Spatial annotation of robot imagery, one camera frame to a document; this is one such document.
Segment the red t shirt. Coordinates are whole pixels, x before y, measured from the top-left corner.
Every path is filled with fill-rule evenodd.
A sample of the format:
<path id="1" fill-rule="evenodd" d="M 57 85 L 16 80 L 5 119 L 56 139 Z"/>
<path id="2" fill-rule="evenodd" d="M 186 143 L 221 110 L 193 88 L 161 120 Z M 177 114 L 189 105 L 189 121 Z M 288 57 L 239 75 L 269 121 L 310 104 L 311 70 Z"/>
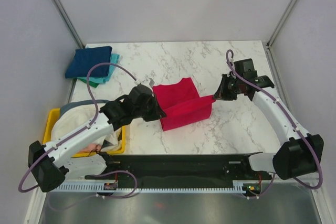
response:
<path id="1" fill-rule="evenodd" d="M 154 86 L 153 91 L 166 114 L 160 119 L 163 131 L 208 119 L 212 113 L 213 96 L 200 97 L 190 77 L 176 84 Z"/>

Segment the yellow plastic bin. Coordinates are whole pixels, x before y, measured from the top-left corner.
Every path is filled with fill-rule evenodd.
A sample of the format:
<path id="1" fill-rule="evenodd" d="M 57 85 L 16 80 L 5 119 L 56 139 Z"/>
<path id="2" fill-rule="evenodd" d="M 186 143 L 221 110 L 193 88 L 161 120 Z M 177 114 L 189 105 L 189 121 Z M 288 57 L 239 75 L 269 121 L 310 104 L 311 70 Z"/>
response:
<path id="1" fill-rule="evenodd" d="M 51 139 L 51 132 L 56 124 L 58 118 L 60 116 L 60 108 L 51 109 L 48 114 L 48 119 L 46 123 L 44 138 L 42 143 L 46 144 Z M 126 138 L 127 138 L 127 127 L 123 126 L 121 129 L 118 130 L 116 133 L 116 136 L 118 137 L 118 146 L 107 151 L 109 155 L 115 155 L 115 154 L 122 154 L 125 151 L 125 145 L 126 145 Z M 80 157 L 86 157 L 86 156 L 93 156 L 95 155 L 95 152 L 83 152 L 83 153 L 77 153 L 73 156 L 73 158 L 80 158 Z"/>

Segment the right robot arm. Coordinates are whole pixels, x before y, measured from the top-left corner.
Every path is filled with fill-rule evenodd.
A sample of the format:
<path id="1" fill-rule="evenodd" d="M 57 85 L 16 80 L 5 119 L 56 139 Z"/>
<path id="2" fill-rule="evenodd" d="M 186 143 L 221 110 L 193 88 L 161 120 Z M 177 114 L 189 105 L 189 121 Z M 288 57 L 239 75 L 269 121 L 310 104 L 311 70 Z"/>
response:
<path id="1" fill-rule="evenodd" d="M 278 138 L 280 149 L 275 153 L 257 153 L 240 166 L 241 174 L 254 178 L 259 171 L 277 174 L 281 179 L 318 173 L 322 179 L 321 157 L 324 141 L 312 135 L 293 117 L 282 102 L 268 76 L 259 76 L 252 59 L 227 61 L 230 73 L 223 74 L 214 94 L 215 100 L 234 101 L 245 95 L 264 114 Z"/>

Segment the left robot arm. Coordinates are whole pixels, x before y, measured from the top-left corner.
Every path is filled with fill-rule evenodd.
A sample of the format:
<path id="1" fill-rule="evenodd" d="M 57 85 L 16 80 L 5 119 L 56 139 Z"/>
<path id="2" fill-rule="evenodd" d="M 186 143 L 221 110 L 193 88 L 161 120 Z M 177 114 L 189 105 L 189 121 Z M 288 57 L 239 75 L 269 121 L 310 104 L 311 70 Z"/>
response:
<path id="1" fill-rule="evenodd" d="M 33 175 L 42 192 L 54 190 L 67 179 L 85 176 L 111 178 L 115 173 L 113 163 L 102 157 L 73 159 L 73 156 L 134 119 L 150 122 L 166 117 L 152 90 L 142 84 L 129 94 L 95 108 L 94 116 L 70 133 L 44 145 L 35 141 L 29 146 L 27 173 Z"/>

